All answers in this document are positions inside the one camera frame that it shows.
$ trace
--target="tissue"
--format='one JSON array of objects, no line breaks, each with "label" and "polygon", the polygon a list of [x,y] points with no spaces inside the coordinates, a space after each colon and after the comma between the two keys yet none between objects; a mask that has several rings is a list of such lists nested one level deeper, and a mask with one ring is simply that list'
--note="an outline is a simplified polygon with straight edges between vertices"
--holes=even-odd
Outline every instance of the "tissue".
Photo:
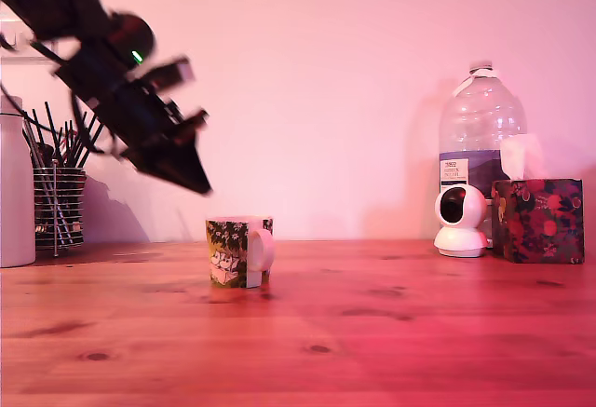
[{"label": "tissue", "polygon": [[535,134],[518,134],[501,142],[501,168],[512,181],[547,179],[544,154]]}]

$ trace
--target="camera base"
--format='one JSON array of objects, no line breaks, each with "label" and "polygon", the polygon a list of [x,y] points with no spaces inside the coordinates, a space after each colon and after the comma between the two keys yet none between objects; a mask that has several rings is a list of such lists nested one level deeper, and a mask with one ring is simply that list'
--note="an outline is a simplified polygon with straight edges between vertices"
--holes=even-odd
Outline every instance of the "camera base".
[{"label": "camera base", "polygon": [[446,256],[477,258],[487,246],[486,236],[475,228],[444,226],[435,237],[435,247]]}]

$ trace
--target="white container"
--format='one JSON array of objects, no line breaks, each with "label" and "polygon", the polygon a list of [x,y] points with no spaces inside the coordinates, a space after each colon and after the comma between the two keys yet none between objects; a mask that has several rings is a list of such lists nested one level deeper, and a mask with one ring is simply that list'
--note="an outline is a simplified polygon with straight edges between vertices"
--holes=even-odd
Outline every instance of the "white container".
[{"label": "white container", "polygon": [[[22,99],[13,97],[22,107]],[[35,261],[34,170],[23,119],[0,99],[0,267]]]}]

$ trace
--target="green led light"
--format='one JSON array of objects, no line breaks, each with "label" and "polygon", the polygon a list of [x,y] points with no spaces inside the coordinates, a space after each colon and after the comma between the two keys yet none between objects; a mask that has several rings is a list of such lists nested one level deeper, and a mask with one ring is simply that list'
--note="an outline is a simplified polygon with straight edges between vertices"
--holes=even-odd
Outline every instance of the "green led light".
[{"label": "green led light", "polygon": [[142,57],[141,57],[141,55],[139,54],[138,51],[132,50],[132,56],[134,57],[134,60],[136,62],[138,62],[138,63],[141,63],[142,62]]}]

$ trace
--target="bottle label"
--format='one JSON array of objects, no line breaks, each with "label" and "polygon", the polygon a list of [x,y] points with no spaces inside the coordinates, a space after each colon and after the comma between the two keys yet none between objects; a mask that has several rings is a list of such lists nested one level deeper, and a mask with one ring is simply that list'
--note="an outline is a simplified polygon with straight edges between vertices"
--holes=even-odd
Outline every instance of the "bottle label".
[{"label": "bottle label", "polygon": [[498,149],[442,153],[439,160],[441,191],[450,185],[467,183],[490,199],[493,181],[508,180],[501,168],[501,152]]},{"label": "bottle label", "polygon": [[440,190],[458,183],[467,183],[467,158],[444,159],[440,162]]}]

